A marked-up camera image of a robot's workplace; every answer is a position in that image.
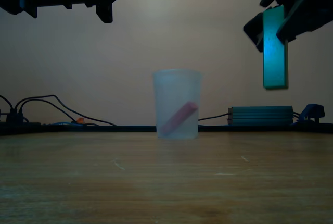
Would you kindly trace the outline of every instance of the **blue object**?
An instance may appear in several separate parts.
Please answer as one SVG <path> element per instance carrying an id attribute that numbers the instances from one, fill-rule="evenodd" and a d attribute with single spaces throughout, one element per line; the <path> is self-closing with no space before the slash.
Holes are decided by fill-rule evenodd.
<path id="1" fill-rule="evenodd" d="M 325 117 L 324 107 L 318 104 L 308 104 L 299 116 L 299 122 L 311 121 L 313 118 L 315 123 L 319 123 L 319 118 Z"/>
<path id="2" fill-rule="evenodd" d="M 283 6 L 268 9 L 263 15 L 264 87 L 268 90 L 288 88 L 288 41 L 276 36 L 285 18 Z"/>
<path id="3" fill-rule="evenodd" d="M 82 124 L 71 123 L 71 122 L 67 122 L 67 121 L 52 123 L 50 125 L 71 125 L 71 126 L 77 126 L 77 127 L 82 127 L 83 126 Z"/>

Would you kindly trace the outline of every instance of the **power cord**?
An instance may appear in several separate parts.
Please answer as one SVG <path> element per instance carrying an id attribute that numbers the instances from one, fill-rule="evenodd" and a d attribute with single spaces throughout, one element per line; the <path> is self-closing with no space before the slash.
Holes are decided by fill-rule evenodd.
<path id="1" fill-rule="evenodd" d="M 67 107 L 56 95 L 44 95 L 44 96 L 34 96 L 34 97 L 28 97 L 28 98 L 24 98 L 24 99 L 22 99 L 22 100 L 20 100 L 17 104 L 16 104 L 16 106 L 15 106 L 15 109 L 17 109 L 18 107 L 19 107 L 19 105 L 20 105 L 20 103 L 22 103 L 22 102 L 24 102 L 24 101 L 27 101 L 27 100 L 32 100 L 32 99 L 39 99 L 39 98 L 47 98 L 47 97 L 54 97 L 65 109 L 67 109 L 67 110 L 69 110 L 69 111 L 71 111 L 71 112 L 73 112 L 73 113 L 75 113 L 75 114 L 77 114 L 77 115 L 79 115 L 79 116 L 82 116 L 82 117 L 84 117 L 84 118 L 86 118 L 86 119 L 89 119 L 89 120 L 92 120 L 92 121 L 98 121 L 98 122 L 103 122 L 103 123 L 107 123 L 107 124 L 110 124 L 110 125 L 112 125 L 112 126 L 117 126 L 117 125 L 115 125 L 115 124 L 113 124 L 112 122 L 108 122 L 108 121 L 103 121 L 103 120 L 98 120 L 98 119 L 95 119 L 95 118 L 92 118 L 92 117 L 88 117 L 88 116 L 85 116 L 85 115 L 83 115 L 83 114 L 81 114 L 81 113 L 79 113 L 79 112 L 76 112 L 75 110 L 73 110 L 73 109 L 70 109 L 69 107 Z"/>
<path id="2" fill-rule="evenodd" d="M 226 114 L 223 114 L 223 115 L 220 115 L 220 116 L 213 116 L 213 117 L 201 118 L 201 119 L 199 119 L 199 121 L 205 121 L 205 120 L 209 120 L 209 119 L 220 118 L 220 117 L 228 116 L 228 115 L 230 115 L 230 113 L 226 113 Z"/>
<path id="3" fill-rule="evenodd" d="M 297 118 L 297 119 L 299 119 L 299 118 L 300 118 L 300 114 L 299 114 L 299 113 L 297 113 L 297 112 L 293 112 L 293 116 L 294 116 L 295 118 Z"/>
<path id="4" fill-rule="evenodd" d="M 6 103 L 8 103 L 9 107 L 12 109 L 12 104 L 10 103 L 10 101 L 6 97 L 0 95 L 0 98 L 2 98 L 3 100 L 5 100 Z"/>
<path id="5" fill-rule="evenodd" d="M 41 99 L 29 99 L 27 101 L 25 101 L 24 103 L 22 103 L 21 108 L 19 110 L 19 113 L 22 113 L 23 111 L 23 107 L 26 103 L 28 102 L 32 102 L 32 101 L 38 101 L 38 102 L 44 102 L 44 103 L 48 103 L 50 105 L 52 105 L 53 107 L 55 107 L 57 110 L 63 112 L 66 116 L 68 116 L 73 122 L 76 122 L 75 119 L 73 117 L 71 117 L 69 114 L 67 114 L 64 110 L 62 110 L 61 108 L 57 107 L 56 105 L 54 105 L 53 103 L 46 101 L 46 100 L 41 100 Z"/>

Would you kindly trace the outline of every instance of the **orange object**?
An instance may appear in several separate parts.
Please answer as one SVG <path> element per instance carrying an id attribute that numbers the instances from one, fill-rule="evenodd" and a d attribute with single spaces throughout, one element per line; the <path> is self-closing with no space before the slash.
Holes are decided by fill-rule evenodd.
<path id="1" fill-rule="evenodd" d="M 84 118 L 83 117 L 80 117 L 76 120 L 77 123 L 85 123 L 84 122 Z"/>

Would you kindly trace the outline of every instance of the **blue clamp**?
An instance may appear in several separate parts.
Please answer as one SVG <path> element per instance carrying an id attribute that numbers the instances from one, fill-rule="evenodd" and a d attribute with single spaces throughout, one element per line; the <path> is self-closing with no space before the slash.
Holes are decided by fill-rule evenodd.
<path id="1" fill-rule="evenodd" d="M 308 104 L 299 116 L 299 122 L 311 121 L 314 119 L 315 123 L 319 123 L 319 118 L 325 117 L 324 107 L 318 104 Z"/>

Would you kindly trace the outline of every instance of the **power adapter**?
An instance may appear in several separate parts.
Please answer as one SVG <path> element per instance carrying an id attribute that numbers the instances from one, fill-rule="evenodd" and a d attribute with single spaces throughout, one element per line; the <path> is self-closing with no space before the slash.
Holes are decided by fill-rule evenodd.
<path id="1" fill-rule="evenodd" d="M 293 123 L 292 106 L 232 107 L 228 124 L 233 126 L 288 126 Z"/>
<path id="2" fill-rule="evenodd" d="M 23 124 L 23 121 L 23 112 L 19 110 L 17 113 L 17 109 L 11 108 L 9 114 L 7 115 L 6 122 L 10 125 L 21 125 Z"/>

